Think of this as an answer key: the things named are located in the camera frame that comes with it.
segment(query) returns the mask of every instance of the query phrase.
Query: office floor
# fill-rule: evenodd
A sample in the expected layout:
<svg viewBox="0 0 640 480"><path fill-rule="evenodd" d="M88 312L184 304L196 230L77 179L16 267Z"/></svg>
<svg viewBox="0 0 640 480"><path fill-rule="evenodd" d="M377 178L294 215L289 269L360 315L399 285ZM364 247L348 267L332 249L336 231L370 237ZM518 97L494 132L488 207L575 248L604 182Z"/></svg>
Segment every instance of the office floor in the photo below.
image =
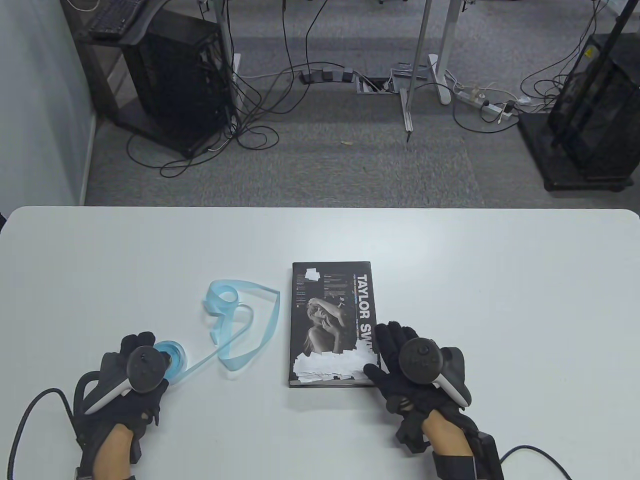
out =
<svg viewBox="0 0 640 480"><path fill-rule="evenodd" d="M195 0L173 10L194 13ZM241 74L277 72L288 65L281 0L230 4ZM288 0L287 36L294 63L304 62L304 36L320 0ZM424 2L328 0L309 37L311 61L341 63L369 76L411 62ZM434 0L426 52L435 52L447 2ZM461 15L450 69L463 83L518 91L520 80L569 53L591 16L590 0L484 0ZM598 25L610 29L606 10ZM632 31L637 24L629 25ZM255 81L265 88L270 79ZM278 83L284 89L286 83ZM296 93L302 92L296 86ZM121 99L133 95L130 81ZM502 99L497 94L496 100ZM461 123L485 127L477 110L458 111ZM417 91L415 132L405 142L395 95L356 95L355 87L310 89L291 114L268 123L280 143L262 152L235 144L215 160L164 179L125 153L129 134L106 122L93 148L87 205L627 208L640 212L640 185L622 193L549 193L517 128L499 134L464 131L431 87ZM132 142L140 161L163 164L175 154L144 139ZM640 184L640 174L636 174Z"/></svg>

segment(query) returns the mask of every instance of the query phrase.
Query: blue ribbon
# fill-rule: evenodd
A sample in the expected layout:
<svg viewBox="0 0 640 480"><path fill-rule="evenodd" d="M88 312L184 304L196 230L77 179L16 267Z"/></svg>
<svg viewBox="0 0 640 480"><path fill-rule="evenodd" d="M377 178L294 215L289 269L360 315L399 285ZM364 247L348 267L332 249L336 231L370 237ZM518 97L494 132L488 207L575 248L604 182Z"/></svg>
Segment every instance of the blue ribbon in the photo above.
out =
<svg viewBox="0 0 640 480"><path fill-rule="evenodd" d="M231 343L246 333L253 324L253 309L244 303L240 303L238 290L265 290L276 294L276 301L273 305L273 311L271 312L271 317L269 318L260 344L247 353L232 357ZM227 297L231 297L232 299L225 300L222 298L223 295L227 295ZM217 318L209 332L211 340L213 340L213 343L216 345L216 349L210 355L207 355L190 369L186 369L186 354L184 348L182 348L178 342L167 340L158 342L154 346L157 350L167 352L171 356L171 366L164 377L172 385L192 374L216 355L228 370L232 372L240 370L271 340L276 330L276 325L278 324L280 292L253 282L245 282L244 280L215 280L209 285L209 290L203 303L209 315ZM247 308L250 315L246 324L240 330L233 333L234 316L238 307Z"/></svg>

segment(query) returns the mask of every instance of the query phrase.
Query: taylor swift book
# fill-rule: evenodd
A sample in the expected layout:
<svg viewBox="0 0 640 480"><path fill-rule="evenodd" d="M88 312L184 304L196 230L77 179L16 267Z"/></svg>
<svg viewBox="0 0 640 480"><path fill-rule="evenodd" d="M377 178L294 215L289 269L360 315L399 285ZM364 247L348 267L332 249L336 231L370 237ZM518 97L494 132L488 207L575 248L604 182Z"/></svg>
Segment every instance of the taylor swift book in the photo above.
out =
<svg viewBox="0 0 640 480"><path fill-rule="evenodd" d="M375 326L370 262L294 263L289 385L371 385Z"/></svg>

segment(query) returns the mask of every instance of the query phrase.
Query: forearm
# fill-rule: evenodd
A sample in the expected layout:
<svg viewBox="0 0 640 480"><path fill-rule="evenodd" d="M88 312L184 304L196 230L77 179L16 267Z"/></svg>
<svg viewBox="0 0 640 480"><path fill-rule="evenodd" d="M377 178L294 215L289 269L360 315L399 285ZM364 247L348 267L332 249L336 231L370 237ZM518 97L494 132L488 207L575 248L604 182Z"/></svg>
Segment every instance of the forearm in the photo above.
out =
<svg viewBox="0 0 640 480"><path fill-rule="evenodd" d="M342 334L338 334L335 336L335 340L333 341L333 353L342 353L343 351Z"/></svg>
<svg viewBox="0 0 640 480"><path fill-rule="evenodd" d="M422 423L422 431L431 442L433 451L438 455L460 457L474 455L464 432L445 420L438 410L433 410Z"/></svg>
<svg viewBox="0 0 640 480"><path fill-rule="evenodd" d="M116 425L100 447L93 464L93 480L127 480L131 477L129 451L133 432Z"/></svg>
<svg viewBox="0 0 640 480"><path fill-rule="evenodd" d="M334 317L340 318L341 311L333 303L323 300L322 298L318 298L316 301L318 305L324 308L331 315L333 315Z"/></svg>

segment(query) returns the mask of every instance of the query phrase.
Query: vr controller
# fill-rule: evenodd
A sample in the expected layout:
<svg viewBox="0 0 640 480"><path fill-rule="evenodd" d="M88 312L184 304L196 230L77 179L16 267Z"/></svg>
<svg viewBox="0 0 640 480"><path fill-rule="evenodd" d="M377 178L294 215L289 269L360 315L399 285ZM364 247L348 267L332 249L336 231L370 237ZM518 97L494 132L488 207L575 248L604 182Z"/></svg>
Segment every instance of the vr controller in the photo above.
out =
<svg viewBox="0 0 640 480"><path fill-rule="evenodd" d="M400 350L398 361L412 382L432 383L461 407L471 405L471 393L465 386L465 357L459 348L439 348L433 340L412 339Z"/></svg>
<svg viewBox="0 0 640 480"><path fill-rule="evenodd" d="M131 390L140 394L154 390L160 385L170 365L168 354L161 353L152 346L136 348L129 355L126 371L100 369L98 385L82 401L82 411L85 415L91 415L114 398L124 396Z"/></svg>

